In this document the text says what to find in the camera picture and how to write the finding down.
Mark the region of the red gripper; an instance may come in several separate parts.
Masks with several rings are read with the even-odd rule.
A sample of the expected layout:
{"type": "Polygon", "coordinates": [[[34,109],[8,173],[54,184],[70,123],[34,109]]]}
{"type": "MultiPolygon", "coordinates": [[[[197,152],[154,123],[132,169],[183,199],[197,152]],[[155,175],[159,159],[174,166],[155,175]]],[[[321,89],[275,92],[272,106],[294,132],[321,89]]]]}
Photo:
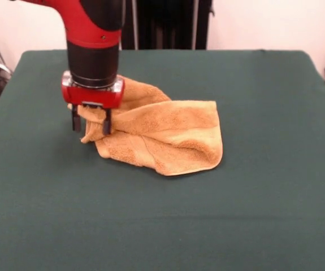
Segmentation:
{"type": "Polygon", "coordinates": [[[107,88],[86,88],[74,82],[70,71],[64,71],[61,80],[62,96],[66,103],[72,104],[72,130],[81,130],[81,118],[78,114],[78,106],[97,106],[105,109],[103,121],[103,134],[111,134],[112,110],[120,107],[124,94],[125,82],[121,77],[107,88]]]}

